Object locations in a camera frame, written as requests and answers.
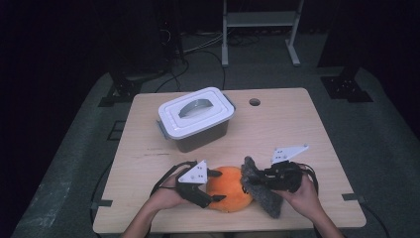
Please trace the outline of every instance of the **gray container base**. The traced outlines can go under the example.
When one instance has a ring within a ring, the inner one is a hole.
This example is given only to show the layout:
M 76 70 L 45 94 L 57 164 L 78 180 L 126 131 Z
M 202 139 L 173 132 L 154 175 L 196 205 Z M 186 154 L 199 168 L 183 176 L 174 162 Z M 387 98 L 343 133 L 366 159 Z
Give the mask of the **gray container base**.
M 180 152 L 187 153 L 226 135 L 229 120 L 184 139 L 175 140 Z

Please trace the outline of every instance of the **hand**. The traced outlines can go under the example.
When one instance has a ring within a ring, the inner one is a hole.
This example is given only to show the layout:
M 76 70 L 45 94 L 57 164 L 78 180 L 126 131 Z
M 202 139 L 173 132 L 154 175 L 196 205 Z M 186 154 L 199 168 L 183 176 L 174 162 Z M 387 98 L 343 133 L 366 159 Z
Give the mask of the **hand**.
M 317 215 L 325 213 L 315 186 L 307 174 L 302 176 L 300 188 L 295 193 L 284 190 L 274 190 L 273 192 L 286 199 L 293 209 L 310 220 L 313 220 Z
M 176 176 L 178 174 L 167 178 L 161 187 L 149 198 L 147 203 L 157 210 L 170 209 L 179 204 L 189 203 L 175 190 Z
M 300 188 L 295 193 L 283 190 L 274 190 L 290 203 L 290 205 L 311 220 L 324 238 L 343 238 L 343 234 L 330 219 L 319 201 L 315 186 L 309 175 L 302 176 Z
M 124 231 L 122 237 L 145 237 L 151 227 L 156 214 L 162 209 L 169 209 L 189 201 L 182 199 L 175 190 L 176 175 L 167 178 L 161 186 L 142 206 L 130 225 Z

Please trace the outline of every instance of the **gray carpet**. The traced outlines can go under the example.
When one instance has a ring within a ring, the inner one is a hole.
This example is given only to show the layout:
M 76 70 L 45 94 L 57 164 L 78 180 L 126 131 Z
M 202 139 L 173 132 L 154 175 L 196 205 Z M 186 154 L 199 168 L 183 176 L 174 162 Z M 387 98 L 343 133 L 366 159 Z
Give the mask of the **gray carpet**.
M 330 99 L 320 76 L 337 75 L 341 68 L 316 67 L 326 37 L 318 34 L 297 36 L 295 46 L 301 67 L 292 65 L 284 45 L 285 35 L 260 37 L 257 43 L 246 47 L 230 47 L 230 65 L 224 69 L 225 89 L 306 88 L 355 193 L 367 200 L 367 206 L 380 217 L 391 237 L 418 237 L 420 143 L 386 97 L 378 80 L 364 69 L 358 72 L 356 81 L 373 102 L 349 103 L 344 99 Z M 184 37 L 183 45 L 189 49 L 205 41 L 208 39 Z M 180 90 L 194 91 L 207 86 L 222 88 L 223 68 L 218 59 L 208 53 L 220 57 L 220 46 L 204 51 L 207 52 L 185 57 L 189 68 L 178 77 Z M 186 65 L 178 60 L 173 72 L 179 74 L 185 68 Z M 166 74 L 147 81 L 141 92 L 155 92 L 169 78 L 171 75 Z M 126 120 L 131 106 L 130 103 L 116 103 L 112 107 L 98 107 L 111 85 L 109 74 L 105 74 L 92 88 L 13 237 L 96 236 L 90 220 L 91 196 L 105 173 L 94 200 L 101 197 L 107 178 L 106 168 L 118 147 L 118 141 L 108 140 L 108 136 L 116 121 Z M 175 81 L 170 81 L 159 92 L 176 90 Z M 385 237 L 378 221 L 365 212 L 365 227 L 343 229 L 343 233 L 348 237 Z M 311 230 L 292 231 L 291 235 L 315 237 Z

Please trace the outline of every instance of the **human hand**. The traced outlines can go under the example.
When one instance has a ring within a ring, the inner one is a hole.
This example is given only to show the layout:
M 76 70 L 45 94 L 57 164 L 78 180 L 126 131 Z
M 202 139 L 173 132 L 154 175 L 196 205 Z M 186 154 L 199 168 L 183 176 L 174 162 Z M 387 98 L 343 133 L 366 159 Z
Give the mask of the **human hand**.
M 160 188 L 149 198 L 147 203 L 154 209 L 170 209 L 178 206 L 179 204 L 189 203 L 183 199 L 175 189 L 176 176 L 179 173 L 167 178 L 160 186 Z
M 315 190 L 315 186 L 308 174 L 302 176 L 300 188 L 295 193 L 285 190 L 273 190 L 273 192 L 286 199 L 294 210 L 310 220 L 325 214 Z

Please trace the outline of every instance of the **plastic storage container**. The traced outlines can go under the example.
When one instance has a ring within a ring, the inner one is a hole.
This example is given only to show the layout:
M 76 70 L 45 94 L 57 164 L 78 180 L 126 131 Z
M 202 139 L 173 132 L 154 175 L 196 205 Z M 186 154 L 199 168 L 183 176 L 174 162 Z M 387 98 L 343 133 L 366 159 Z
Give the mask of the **plastic storage container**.
M 162 104 L 157 121 L 166 138 L 186 153 L 215 141 L 228 130 L 235 106 L 215 87 L 207 87 Z

